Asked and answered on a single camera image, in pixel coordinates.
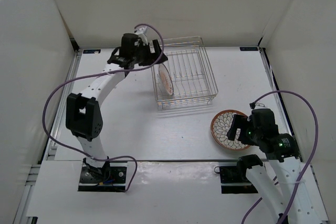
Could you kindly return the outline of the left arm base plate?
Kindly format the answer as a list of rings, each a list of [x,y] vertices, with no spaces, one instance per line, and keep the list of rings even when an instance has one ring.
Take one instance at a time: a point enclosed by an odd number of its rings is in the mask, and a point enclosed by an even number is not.
[[[81,192],[124,193],[126,189],[127,164],[110,163],[101,170],[82,164],[78,182]]]

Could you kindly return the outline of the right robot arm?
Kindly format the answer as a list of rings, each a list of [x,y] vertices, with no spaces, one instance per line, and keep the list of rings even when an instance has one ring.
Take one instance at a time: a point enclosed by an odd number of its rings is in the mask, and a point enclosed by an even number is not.
[[[242,182],[250,181],[257,189],[274,223],[322,223],[302,179],[307,167],[301,165],[293,137],[279,133],[272,110],[254,109],[250,116],[235,114],[227,137],[258,146],[266,155],[278,187],[256,154],[238,159],[236,177]]]

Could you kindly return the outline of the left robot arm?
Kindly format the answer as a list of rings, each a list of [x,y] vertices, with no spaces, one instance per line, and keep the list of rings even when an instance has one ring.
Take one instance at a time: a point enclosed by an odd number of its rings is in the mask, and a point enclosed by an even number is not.
[[[121,38],[121,45],[111,53],[101,75],[81,92],[68,95],[66,128],[88,154],[84,163],[92,169],[91,174],[98,182],[105,182],[110,176],[108,156],[100,139],[103,128],[100,107],[110,92],[136,65],[147,68],[167,61],[163,49],[163,41],[153,40],[149,43],[142,31],[126,33]]]

